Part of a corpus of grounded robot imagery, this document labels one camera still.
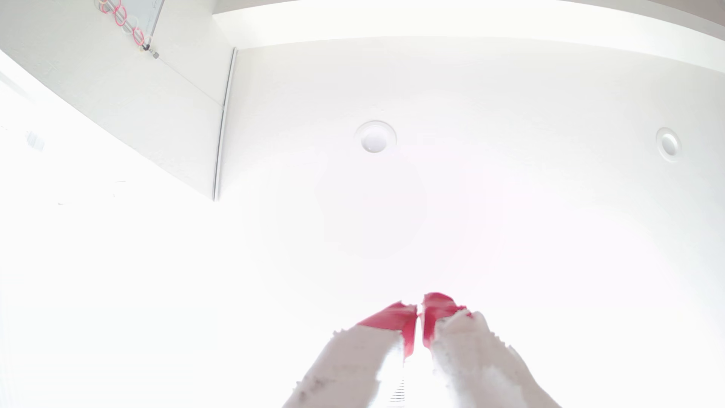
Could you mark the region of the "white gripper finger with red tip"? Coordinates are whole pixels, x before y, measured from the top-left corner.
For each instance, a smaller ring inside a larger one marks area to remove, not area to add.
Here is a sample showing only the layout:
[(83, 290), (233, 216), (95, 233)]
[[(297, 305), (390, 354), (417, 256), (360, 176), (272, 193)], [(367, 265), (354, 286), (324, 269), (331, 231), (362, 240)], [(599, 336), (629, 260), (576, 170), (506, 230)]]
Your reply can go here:
[(333, 333), (283, 407), (385, 406), (414, 349), (418, 307), (393, 303)]
[(448, 295), (423, 296), (423, 345), (454, 407), (560, 407), (484, 315)]

